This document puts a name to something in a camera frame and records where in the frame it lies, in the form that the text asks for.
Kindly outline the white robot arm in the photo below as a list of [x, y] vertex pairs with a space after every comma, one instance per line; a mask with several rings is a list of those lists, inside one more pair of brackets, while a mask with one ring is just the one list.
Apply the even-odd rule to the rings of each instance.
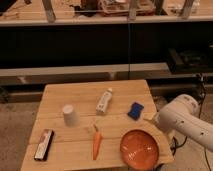
[[198, 110], [192, 96], [181, 94], [157, 112], [154, 122], [164, 133], [175, 129], [213, 152], [213, 124], [195, 117]]

